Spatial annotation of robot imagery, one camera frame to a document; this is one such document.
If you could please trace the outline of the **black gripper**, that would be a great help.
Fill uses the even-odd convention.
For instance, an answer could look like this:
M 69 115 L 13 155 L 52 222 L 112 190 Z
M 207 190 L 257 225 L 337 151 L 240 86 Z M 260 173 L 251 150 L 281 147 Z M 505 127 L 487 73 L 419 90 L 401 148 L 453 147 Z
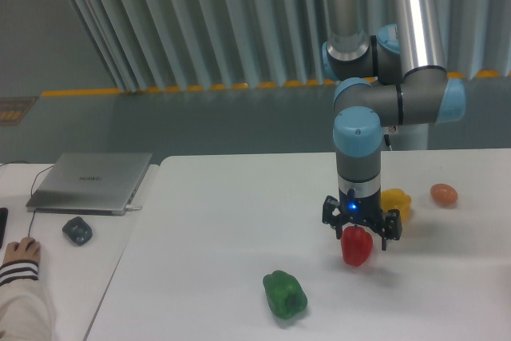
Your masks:
M 394 208 L 388 212 L 381 209 L 381 190 L 366 197 L 348 199 L 339 191 L 339 201 L 327 196 L 322 207 L 322 222 L 335 230 L 336 239 L 343 235 L 345 224 L 357 224 L 370 228 L 381 237 L 381 249 L 387 249 L 389 240 L 400 240 L 402 235 L 401 213 Z

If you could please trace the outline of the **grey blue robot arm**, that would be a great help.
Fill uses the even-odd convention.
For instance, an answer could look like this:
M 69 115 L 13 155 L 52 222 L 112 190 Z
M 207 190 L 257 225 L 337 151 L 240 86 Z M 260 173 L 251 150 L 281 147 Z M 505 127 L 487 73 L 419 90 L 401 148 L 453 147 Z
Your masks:
M 360 0 L 326 0 L 326 75 L 333 99 L 337 197 L 322 221 L 342 239 L 348 224 L 369 228 L 382 244 L 402 234 L 401 213 L 381 205 L 381 150 L 392 126 L 458 121 L 465 86 L 448 77 L 434 0 L 394 0 L 396 27 L 365 31 Z

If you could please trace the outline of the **striped cream sleeve forearm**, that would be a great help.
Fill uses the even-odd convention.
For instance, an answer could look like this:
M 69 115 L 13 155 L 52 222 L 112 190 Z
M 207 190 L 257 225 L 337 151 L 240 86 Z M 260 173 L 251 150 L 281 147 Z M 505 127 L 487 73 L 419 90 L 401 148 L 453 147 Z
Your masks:
M 17 260 L 1 266 L 1 339 L 51 340 L 53 310 L 38 278 L 38 263 Z

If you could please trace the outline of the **person's hand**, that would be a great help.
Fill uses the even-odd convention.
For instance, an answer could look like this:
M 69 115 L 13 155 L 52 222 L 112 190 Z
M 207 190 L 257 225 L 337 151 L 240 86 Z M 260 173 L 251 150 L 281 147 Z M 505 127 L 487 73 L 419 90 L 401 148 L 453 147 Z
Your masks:
M 33 237 L 27 236 L 19 242 L 11 242 L 6 246 L 3 264 L 17 262 L 33 262 L 39 264 L 41 259 L 41 244 Z

